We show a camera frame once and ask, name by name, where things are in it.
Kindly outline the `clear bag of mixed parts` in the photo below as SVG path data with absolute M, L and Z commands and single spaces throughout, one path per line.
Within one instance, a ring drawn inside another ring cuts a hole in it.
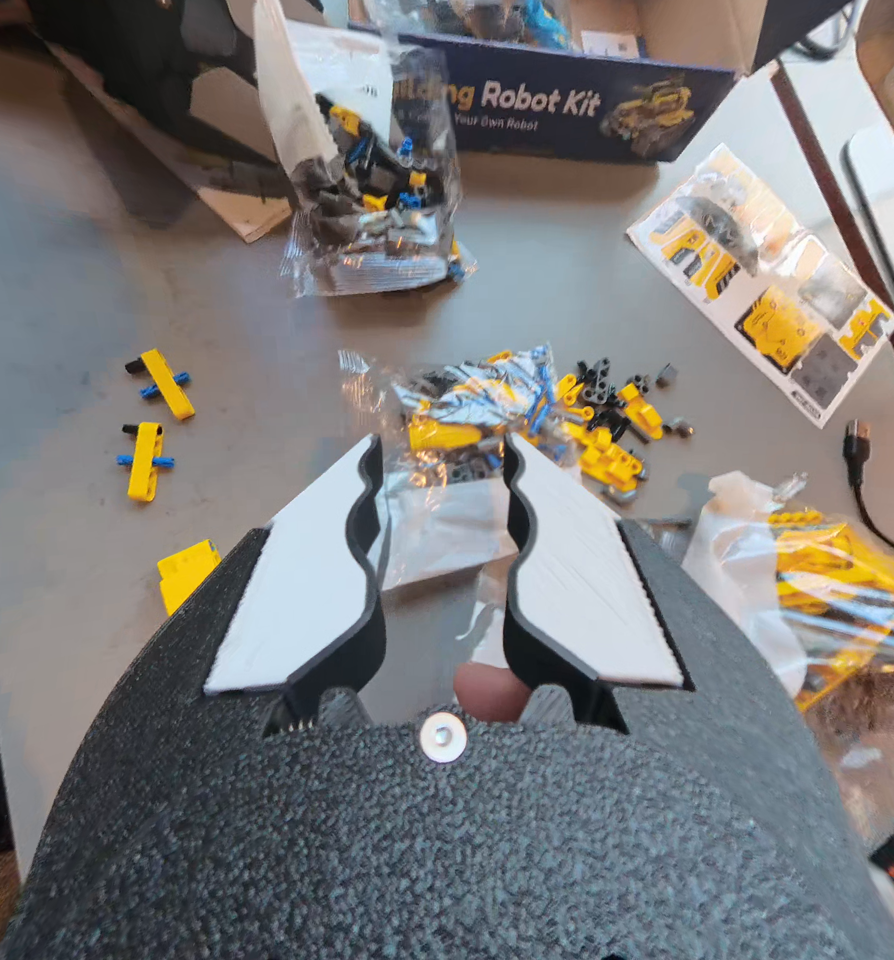
M 348 425 L 381 438 L 381 539 L 370 558 L 385 592 L 515 553 L 503 480 L 510 437 L 581 479 L 547 342 L 443 366 L 387 366 L 348 348 L 337 361 Z

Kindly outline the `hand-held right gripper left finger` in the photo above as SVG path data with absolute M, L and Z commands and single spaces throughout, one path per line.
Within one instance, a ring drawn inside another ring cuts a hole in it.
M 315 714 L 329 690 L 362 690 L 385 657 L 377 572 L 381 438 L 368 434 L 279 510 L 204 681 L 204 694 L 278 692 Z

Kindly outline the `pile of loose toy parts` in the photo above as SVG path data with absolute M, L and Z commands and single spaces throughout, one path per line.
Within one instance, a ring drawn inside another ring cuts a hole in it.
M 649 476 L 645 454 L 623 445 L 634 440 L 649 445 L 668 437 L 693 438 L 686 418 L 665 417 L 651 393 L 671 387 L 677 371 L 664 366 L 655 377 L 633 374 L 619 383 L 611 376 L 611 361 L 578 361 L 555 388 L 555 412 L 563 433 L 576 445 L 580 472 L 600 486 L 601 493 L 623 506 L 637 498 Z

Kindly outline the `clear bag of dark parts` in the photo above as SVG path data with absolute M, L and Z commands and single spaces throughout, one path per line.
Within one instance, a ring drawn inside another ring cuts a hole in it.
M 462 283 L 462 199 L 442 53 L 370 31 L 253 10 L 263 118 L 294 212 L 281 273 L 297 298 Z

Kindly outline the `yellow curved panel piece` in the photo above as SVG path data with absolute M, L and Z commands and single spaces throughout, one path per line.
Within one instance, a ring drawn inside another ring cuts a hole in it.
M 160 593 L 170 618 L 194 594 L 221 563 L 221 556 L 209 538 L 158 560 Z

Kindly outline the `clear bag of yellow parts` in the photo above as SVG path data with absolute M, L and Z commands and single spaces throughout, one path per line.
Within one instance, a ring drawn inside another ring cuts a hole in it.
M 801 714 L 862 673 L 894 673 L 894 557 L 845 518 L 798 506 L 796 474 L 709 481 L 682 561 L 752 642 Z

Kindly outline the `yellow black sticker sheet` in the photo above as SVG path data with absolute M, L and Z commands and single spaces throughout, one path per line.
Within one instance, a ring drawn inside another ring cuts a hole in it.
M 894 332 L 885 300 L 723 143 L 626 234 L 816 427 Z

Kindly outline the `person's right hand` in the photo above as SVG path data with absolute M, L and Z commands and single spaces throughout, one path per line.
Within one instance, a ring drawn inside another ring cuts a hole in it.
M 508 668 L 466 662 L 454 672 L 453 693 L 459 707 L 478 721 L 515 724 L 532 690 Z

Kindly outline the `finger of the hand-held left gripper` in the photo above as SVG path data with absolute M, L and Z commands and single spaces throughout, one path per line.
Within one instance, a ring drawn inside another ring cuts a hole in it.
M 278 161 L 258 90 L 230 69 L 213 67 L 193 80 L 190 114 L 268 161 Z

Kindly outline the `clear bag with blue part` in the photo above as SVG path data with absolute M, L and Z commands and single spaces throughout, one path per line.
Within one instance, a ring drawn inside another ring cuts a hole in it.
M 567 2 L 364 1 L 366 19 L 388 32 L 573 47 Z

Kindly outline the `instruction booklet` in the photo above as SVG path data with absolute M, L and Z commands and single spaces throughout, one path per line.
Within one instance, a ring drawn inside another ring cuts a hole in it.
M 110 97 L 99 74 L 80 58 L 56 44 L 47 50 L 124 131 L 247 243 L 253 243 L 288 220 L 291 208 L 286 198 L 261 195 L 259 187 L 240 188 L 233 171 L 220 158 L 198 153 L 151 126 L 131 106 Z

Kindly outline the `long yellow beam with pins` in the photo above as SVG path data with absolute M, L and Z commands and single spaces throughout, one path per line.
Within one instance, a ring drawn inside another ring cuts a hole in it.
M 127 497 L 138 503 L 150 503 L 155 498 L 160 473 L 175 467 L 174 459 L 163 453 L 164 426 L 153 421 L 126 423 L 121 426 L 121 433 L 134 442 L 132 453 L 116 456 L 117 466 L 129 473 Z

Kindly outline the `blue robot kit box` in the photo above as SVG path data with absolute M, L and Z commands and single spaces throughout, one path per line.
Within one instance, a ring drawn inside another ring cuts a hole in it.
M 847 2 L 565 1 L 573 47 L 381 30 L 439 50 L 462 151 L 581 162 L 671 162 L 738 81 Z

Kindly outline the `short yellow beam with pins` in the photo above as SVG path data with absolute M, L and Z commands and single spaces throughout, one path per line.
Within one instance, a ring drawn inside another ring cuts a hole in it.
M 186 421 L 195 416 L 195 408 L 186 393 L 189 374 L 173 370 L 159 349 L 144 351 L 137 358 L 126 362 L 124 370 L 130 377 L 146 376 L 149 380 L 146 386 L 139 389 L 139 396 L 145 402 L 164 402 L 170 414 L 178 421 Z

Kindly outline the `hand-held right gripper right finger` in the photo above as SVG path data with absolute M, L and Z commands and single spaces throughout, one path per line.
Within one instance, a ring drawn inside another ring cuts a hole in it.
M 502 644 L 518 680 L 575 706 L 604 706 L 615 688 L 687 690 L 616 513 L 520 435 L 505 440 L 503 480 L 517 554 Z

